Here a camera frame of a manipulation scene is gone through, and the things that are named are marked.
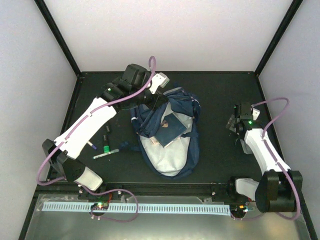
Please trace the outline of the dark blue notebook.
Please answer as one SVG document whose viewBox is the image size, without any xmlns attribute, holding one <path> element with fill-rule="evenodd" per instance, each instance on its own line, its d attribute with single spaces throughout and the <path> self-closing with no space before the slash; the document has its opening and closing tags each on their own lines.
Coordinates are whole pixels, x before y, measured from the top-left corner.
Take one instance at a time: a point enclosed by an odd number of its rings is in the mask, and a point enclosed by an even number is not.
<svg viewBox="0 0 320 240">
<path fill-rule="evenodd" d="M 166 148 L 187 130 L 185 124 L 177 117 L 175 113 L 170 113 L 163 118 L 160 123 L 155 139 Z"/>
</svg>

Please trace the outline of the navy blue student backpack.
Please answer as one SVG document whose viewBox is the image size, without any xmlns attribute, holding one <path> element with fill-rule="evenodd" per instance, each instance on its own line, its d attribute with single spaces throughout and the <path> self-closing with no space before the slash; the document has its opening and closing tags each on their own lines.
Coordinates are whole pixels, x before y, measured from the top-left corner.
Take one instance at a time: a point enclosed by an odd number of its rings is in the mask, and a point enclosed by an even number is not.
<svg viewBox="0 0 320 240">
<path fill-rule="evenodd" d="M 167 102 L 157 109 L 139 105 L 130 110 L 138 144 L 123 142 L 119 148 L 141 152 L 155 173 L 177 180 L 190 175 L 200 159 L 197 123 L 201 105 L 194 94 L 182 87 L 163 95 Z"/>
</svg>

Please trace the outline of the grey pencil pouch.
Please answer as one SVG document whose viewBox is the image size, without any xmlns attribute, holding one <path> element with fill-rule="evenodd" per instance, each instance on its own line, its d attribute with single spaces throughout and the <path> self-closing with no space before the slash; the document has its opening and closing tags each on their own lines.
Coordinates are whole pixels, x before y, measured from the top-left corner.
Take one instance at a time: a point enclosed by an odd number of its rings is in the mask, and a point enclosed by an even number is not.
<svg viewBox="0 0 320 240">
<path fill-rule="evenodd" d="M 253 154 L 251 148 L 246 144 L 246 142 L 243 139 L 240 139 L 240 144 L 241 144 L 242 150 L 245 154 L 247 154 L 247 155 Z"/>
</svg>

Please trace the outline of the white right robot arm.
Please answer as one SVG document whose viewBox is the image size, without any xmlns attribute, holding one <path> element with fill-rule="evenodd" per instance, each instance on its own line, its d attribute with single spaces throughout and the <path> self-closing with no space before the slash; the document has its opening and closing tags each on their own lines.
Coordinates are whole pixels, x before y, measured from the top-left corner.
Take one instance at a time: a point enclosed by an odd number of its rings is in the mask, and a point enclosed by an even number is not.
<svg viewBox="0 0 320 240">
<path fill-rule="evenodd" d="M 234 106 L 227 122 L 226 128 L 237 135 L 243 152 L 255 157 L 262 174 L 259 181 L 232 177 L 229 192 L 249 198 L 261 213 L 294 213 L 291 219 L 295 220 L 301 213 L 303 176 L 292 170 L 276 151 L 267 128 L 258 121 L 259 114 L 250 103 L 240 103 Z"/>
</svg>

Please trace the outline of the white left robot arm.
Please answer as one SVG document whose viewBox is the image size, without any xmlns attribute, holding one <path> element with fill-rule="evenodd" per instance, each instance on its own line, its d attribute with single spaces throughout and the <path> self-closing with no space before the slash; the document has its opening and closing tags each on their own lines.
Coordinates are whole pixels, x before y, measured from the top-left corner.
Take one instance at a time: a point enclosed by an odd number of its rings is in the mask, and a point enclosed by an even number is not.
<svg viewBox="0 0 320 240">
<path fill-rule="evenodd" d="M 46 139 L 42 148 L 46 162 L 68 182 L 74 182 L 96 191 L 103 179 L 78 160 L 88 141 L 119 111 L 145 105 L 156 109 L 167 102 L 158 89 L 170 81 L 164 73 L 156 73 L 155 65 L 150 69 L 129 64 L 123 75 L 102 87 L 102 93 L 95 97 L 88 109 L 73 125 L 55 140 Z"/>
</svg>

